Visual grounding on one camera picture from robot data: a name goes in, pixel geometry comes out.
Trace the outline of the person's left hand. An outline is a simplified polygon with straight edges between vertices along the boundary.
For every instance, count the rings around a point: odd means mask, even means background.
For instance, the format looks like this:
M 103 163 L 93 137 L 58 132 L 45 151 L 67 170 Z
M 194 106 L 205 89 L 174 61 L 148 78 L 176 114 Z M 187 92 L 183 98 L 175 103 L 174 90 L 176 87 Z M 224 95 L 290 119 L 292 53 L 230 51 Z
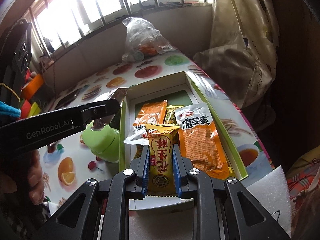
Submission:
M 27 174 L 28 194 L 34 205 L 39 205 L 44 200 L 44 181 L 42 179 L 43 171 L 40 164 L 40 154 L 38 150 L 30 152 L 31 161 Z

